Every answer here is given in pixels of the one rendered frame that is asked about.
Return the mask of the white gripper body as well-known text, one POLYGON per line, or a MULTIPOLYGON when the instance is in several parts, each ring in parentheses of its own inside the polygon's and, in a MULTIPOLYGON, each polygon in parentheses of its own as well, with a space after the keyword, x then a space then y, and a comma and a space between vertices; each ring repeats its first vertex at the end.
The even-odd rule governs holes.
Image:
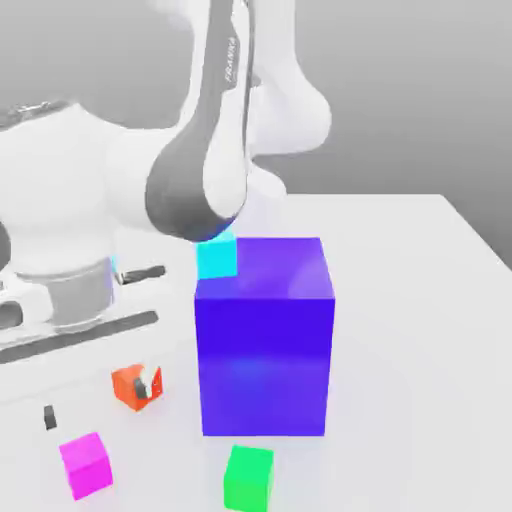
POLYGON ((161 312, 148 310, 81 333, 0 349, 0 403, 142 362, 166 350, 168 326, 161 312))

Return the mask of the small green cube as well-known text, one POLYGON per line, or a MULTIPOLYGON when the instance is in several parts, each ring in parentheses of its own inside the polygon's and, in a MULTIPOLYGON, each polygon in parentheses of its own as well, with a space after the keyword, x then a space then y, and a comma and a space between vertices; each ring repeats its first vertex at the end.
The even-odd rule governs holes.
POLYGON ((237 512, 268 512, 274 451, 234 445, 223 478, 223 503, 237 512))

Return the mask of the large blue box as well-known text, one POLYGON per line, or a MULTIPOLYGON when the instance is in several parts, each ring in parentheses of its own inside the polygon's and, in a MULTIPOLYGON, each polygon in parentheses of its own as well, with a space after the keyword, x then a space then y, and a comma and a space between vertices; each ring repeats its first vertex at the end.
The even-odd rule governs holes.
POLYGON ((335 293, 317 237, 240 238, 238 273, 194 297, 206 436, 321 436, 335 293))

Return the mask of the small red cube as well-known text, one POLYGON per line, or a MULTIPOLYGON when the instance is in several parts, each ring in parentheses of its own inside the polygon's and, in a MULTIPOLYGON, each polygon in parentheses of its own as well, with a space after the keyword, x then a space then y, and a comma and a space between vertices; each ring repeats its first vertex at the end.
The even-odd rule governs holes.
POLYGON ((134 411, 140 411, 149 403, 158 398, 163 392, 162 371, 158 371, 153 381, 153 396, 151 399, 138 399, 133 387, 133 380, 137 376, 143 364, 133 364, 131 366, 118 369, 111 374, 113 390, 116 398, 126 404, 134 411))

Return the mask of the small cyan cube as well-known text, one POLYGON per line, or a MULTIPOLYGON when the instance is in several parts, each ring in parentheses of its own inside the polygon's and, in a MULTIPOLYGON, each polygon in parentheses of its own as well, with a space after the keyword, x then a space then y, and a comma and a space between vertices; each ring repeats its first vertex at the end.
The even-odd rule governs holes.
POLYGON ((215 238, 196 245, 197 274, 200 280, 237 275, 237 239, 225 230, 215 238))

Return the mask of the small magenta cube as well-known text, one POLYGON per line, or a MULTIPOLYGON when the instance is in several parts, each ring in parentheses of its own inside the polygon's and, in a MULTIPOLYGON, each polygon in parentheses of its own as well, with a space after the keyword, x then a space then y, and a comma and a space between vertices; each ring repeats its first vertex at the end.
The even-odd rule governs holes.
POLYGON ((110 459, 97 432, 61 444, 59 452, 75 501, 113 485, 110 459))

